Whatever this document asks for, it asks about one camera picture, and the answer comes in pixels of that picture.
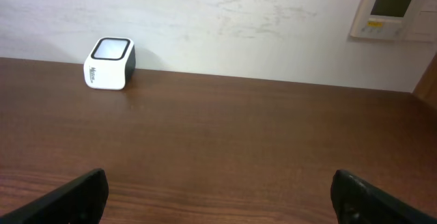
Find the brown wooden surface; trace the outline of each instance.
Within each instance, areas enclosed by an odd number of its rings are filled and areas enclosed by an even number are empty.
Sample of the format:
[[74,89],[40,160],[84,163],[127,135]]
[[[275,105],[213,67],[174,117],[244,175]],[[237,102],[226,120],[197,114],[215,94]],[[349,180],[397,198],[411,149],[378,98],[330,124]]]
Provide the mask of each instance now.
[[437,109],[437,55],[414,89],[414,95]]
[[437,116],[410,94],[0,59],[0,214],[102,167],[101,223],[336,223],[344,168],[437,216]]

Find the thermostat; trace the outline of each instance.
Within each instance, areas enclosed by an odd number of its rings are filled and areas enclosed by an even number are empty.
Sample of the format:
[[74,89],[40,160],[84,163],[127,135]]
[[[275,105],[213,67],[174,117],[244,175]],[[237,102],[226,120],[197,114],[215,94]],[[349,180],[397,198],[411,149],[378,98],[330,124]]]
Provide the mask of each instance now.
[[421,2],[422,0],[361,0],[350,35],[400,40],[420,10]]
[[134,42],[127,38],[101,38],[83,64],[85,82],[98,89],[122,89],[135,70]]

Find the wall control panel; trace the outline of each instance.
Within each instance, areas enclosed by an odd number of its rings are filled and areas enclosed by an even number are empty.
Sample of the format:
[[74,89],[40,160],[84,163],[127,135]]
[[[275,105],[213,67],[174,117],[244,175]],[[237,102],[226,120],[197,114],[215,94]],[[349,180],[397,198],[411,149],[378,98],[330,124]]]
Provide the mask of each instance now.
[[400,40],[421,9],[423,0],[361,0],[351,36]]

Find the white wall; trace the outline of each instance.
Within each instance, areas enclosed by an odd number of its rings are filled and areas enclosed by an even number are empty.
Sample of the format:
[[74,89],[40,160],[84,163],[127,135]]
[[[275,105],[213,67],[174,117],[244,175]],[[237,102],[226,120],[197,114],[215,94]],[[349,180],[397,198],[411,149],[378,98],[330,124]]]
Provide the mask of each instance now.
[[410,92],[432,44],[348,39],[360,0],[0,0],[0,56],[83,63],[98,38],[137,67]]

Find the black object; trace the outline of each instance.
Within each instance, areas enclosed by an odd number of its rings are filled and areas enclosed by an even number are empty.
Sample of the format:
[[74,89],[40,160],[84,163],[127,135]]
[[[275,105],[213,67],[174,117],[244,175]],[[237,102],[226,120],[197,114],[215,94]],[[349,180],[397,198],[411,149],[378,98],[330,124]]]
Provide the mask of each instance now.
[[107,199],[107,178],[95,169],[0,217],[0,224],[97,224]]
[[437,220],[346,170],[337,170],[330,198],[339,224],[437,224]]
[[124,68],[124,81],[125,81],[125,83],[130,81],[130,79],[132,78],[136,64],[137,64],[137,60],[135,58],[135,46],[134,46],[134,47],[132,47],[128,61],[126,62],[126,67]]
[[[437,224],[366,181],[338,170],[330,189],[339,224]],[[108,198],[104,171],[95,169],[0,218],[0,224],[98,224]]]

